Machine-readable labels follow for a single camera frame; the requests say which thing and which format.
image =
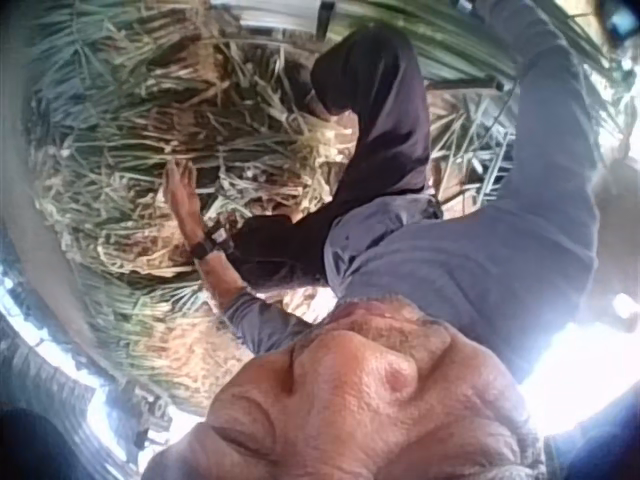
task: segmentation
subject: wristwatch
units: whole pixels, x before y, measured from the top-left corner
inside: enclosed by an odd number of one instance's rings
[[[191,247],[189,253],[195,260],[200,261],[218,251],[225,254],[231,253],[233,251],[233,240],[223,226],[214,225],[207,230],[201,242]]]

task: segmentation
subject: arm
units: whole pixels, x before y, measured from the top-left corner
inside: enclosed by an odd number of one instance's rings
[[[205,225],[195,191],[195,169],[188,163],[169,162],[165,171],[165,199],[189,248],[201,242]],[[233,333],[255,355],[286,346],[311,328],[304,320],[247,291],[247,285],[222,252],[197,262],[206,290],[224,311]]]
[[[597,147],[581,68],[530,0],[478,0],[476,5],[520,60],[515,165],[499,201],[542,219],[591,251]]]

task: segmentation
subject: person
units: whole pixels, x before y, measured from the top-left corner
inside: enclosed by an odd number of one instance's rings
[[[355,112],[356,151],[326,207],[249,222],[228,258],[200,255],[206,289],[256,357],[145,480],[546,478],[518,382],[594,270],[594,131],[581,68],[531,0],[474,8],[520,62],[499,198],[433,218],[425,90],[404,35],[365,27],[320,56],[307,102]],[[193,167],[170,162],[165,181],[201,250]],[[317,326],[252,293],[314,279],[339,299]]]

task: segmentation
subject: gray shirt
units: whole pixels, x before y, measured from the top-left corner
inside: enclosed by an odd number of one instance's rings
[[[335,222],[325,246],[341,301],[401,295],[492,350],[523,380],[580,307],[595,268],[597,147],[582,71],[529,0],[478,0],[520,60],[514,167],[498,200],[423,218],[422,195],[384,197]],[[246,293],[226,311],[255,354],[312,328]]]

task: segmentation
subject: hand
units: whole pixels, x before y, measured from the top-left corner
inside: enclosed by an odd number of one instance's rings
[[[164,170],[164,199],[189,246],[202,241],[205,226],[196,193],[196,169],[191,162],[169,160]]]

